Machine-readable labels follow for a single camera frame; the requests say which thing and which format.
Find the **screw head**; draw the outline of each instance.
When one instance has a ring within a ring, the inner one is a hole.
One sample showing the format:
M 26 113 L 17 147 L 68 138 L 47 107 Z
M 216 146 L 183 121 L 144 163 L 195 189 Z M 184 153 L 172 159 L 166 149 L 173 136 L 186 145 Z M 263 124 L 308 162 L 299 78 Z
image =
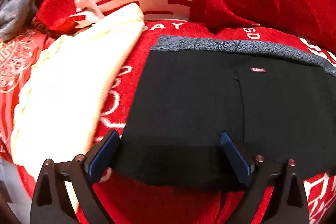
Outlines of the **screw head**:
M 265 160 L 265 158 L 262 155 L 258 155 L 255 157 L 255 160 L 258 162 L 263 162 Z
M 291 165 L 291 166 L 295 166 L 295 165 L 296 165 L 295 160 L 289 160 L 288 163 L 289 163 L 289 165 Z
M 79 154 L 75 157 L 76 161 L 82 161 L 83 159 L 84 159 L 84 155 L 82 155 L 82 154 Z
M 51 164 L 51 159 L 46 159 L 46 160 L 44 161 L 44 165 L 49 165 L 49 164 Z

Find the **gray fabric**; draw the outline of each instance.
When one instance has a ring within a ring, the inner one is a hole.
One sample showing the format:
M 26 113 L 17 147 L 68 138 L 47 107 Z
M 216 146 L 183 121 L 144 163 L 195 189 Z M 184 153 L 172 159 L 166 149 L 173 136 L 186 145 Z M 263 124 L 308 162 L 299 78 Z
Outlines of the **gray fabric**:
M 152 51 L 205 50 L 234 52 L 242 54 L 271 55 L 304 64 L 322 67 L 326 73 L 336 76 L 336 68 L 323 57 L 307 53 L 295 47 L 279 43 L 252 40 L 218 40 L 213 38 L 192 38 L 161 35 Z
M 12 39 L 25 22 L 30 24 L 37 10 L 35 0 L 11 0 L 0 11 L 0 39 Z

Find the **black fabric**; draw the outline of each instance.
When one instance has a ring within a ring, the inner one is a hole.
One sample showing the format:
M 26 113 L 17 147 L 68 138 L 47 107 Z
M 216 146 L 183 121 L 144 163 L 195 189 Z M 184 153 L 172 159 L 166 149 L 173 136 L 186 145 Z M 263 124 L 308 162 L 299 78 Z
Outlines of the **black fabric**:
M 336 162 L 332 85 L 322 68 L 280 59 L 152 51 L 113 168 L 149 185 L 237 190 L 225 131 L 251 155 L 295 159 L 311 177 Z

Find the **red label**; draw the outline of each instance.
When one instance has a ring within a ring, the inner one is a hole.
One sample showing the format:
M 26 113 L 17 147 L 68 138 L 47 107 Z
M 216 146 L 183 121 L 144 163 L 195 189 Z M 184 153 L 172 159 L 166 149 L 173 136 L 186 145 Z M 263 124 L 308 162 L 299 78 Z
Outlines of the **red label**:
M 260 68 L 251 68 L 251 71 L 253 72 L 266 72 L 266 69 L 260 69 Z

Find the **gray fabric border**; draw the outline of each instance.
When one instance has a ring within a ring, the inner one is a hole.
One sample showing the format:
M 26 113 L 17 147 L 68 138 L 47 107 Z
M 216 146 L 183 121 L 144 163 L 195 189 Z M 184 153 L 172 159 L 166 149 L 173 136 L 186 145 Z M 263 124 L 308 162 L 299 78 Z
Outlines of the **gray fabric border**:
M 307 53 L 295 47 L 252 40 L 219 40 L 213 38 L 176 37 L 161 35 L 151 51 L 205 50 L 214 52 L 232 52 L 240 54 L 271 55 L 295 60 L 303 64 L 323 68 L 326 73 L 336 77 L 336 68 L 323 57 Z

